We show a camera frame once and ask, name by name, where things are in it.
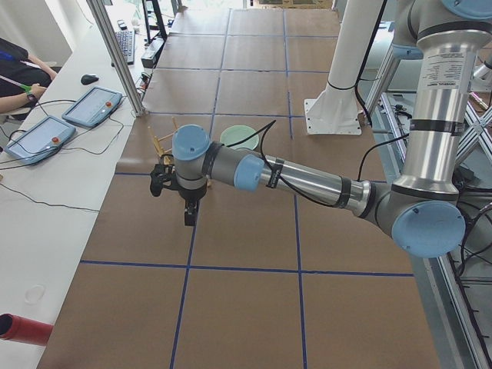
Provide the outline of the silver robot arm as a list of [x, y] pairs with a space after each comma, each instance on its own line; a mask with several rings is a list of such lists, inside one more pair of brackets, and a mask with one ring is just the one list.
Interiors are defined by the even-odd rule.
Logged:
[[420, 258], [454, 250], [465, 235], [452, 182], [477, 53], [491, 40], [489, 1], [401, 1], [392, 52], [422, 61], [402, 174], [391, 184], [351, 180], [212, 141], [198, 125], [172, 137], [172, 186], [194, 223], [209, 180], [254, 191], [293, 191], [329, 208], [351, 211]]

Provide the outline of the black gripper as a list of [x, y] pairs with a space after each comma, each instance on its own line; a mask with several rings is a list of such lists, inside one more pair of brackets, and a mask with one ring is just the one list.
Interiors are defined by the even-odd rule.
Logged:
[[199, 188], [189, 189], [182, 185], [179, 186], [178, 193], [185, 201], [184, 207], [184, 224], [186, 226], [195, 226], [198, 218], [199, 201], [206, 195], [207, 184]]

